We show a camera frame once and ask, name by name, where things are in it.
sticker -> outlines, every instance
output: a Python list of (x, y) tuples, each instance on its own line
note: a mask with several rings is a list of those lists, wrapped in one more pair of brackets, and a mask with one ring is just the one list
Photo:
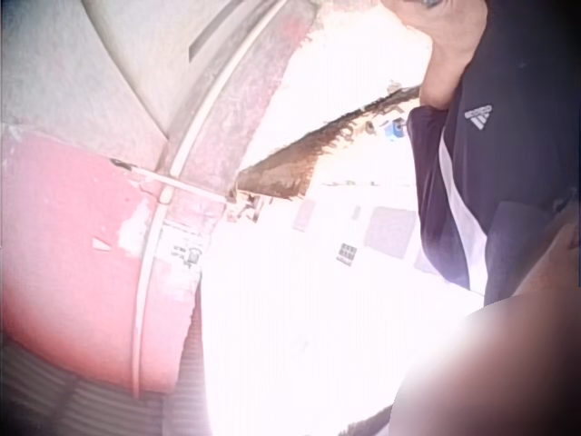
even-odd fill
[(185, 225), (166, 221), (162, 228), (155, 257), (184, 272), (199, 273), (206, 238)]

person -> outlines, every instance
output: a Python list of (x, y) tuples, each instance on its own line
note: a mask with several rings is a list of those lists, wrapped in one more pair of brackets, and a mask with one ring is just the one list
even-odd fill
[(562, 2), (382, 1), (433, 43), (408, 119), (424, 251), (445, 279), (499, 302), (578, 193), (581, 39)]
[(424, 250), (485, 307), (348, 434), (581, 434), (579, 3), (382, 2), (433, 42), (408, 126)]

metal rod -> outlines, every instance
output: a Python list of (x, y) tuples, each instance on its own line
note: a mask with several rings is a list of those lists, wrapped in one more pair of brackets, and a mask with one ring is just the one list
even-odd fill
[(192, 186), (191, 184), (187, 184), (180, 180), (176, 180), (173, 177), (169, 177), (167, 175), (161, 175), (158, 173), (154, 173), (153, 171), (144, 170), (143, 168), (132, 167), (132, 172), (144, 175), (145, 177), (149, 177), (151, 179), (157, 180), (161, 183), (168, 184), (176, 189), (180, 189), (182, 191), (187, 191), (188, 193), (195, 193), (200, 195), (201, 197), (209, 198), (210, 200), (214, 200), (217, 203), (227, 203), (228, 200), (225, 196), (219, 195), (217, 193), (211, 193), (210, 191), (206, 191), (202, 188), (198, 188), (196, 186)]

red painted surface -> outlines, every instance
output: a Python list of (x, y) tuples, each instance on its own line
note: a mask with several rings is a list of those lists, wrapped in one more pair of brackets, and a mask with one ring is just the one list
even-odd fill
[[(5, 331), (49, 362), (84, 377), (130, 386), (139, 254), (119, 232), (147, 229), (159, 186), (108, 159), (34, 132), (3, 138)], [(146, 234), (137, 233), (139, 245)], [(94, 238), (109, 251), (94, 248)], [(144, 315), (142, 389), (177, 380), (196, 282), (156, 260)]]

grey wall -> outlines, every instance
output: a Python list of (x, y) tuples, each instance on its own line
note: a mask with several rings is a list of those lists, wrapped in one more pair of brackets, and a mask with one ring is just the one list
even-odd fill
[(18, 0), (2, 16), (2, 121), (153, 168), (166, 139), (80, 0)]

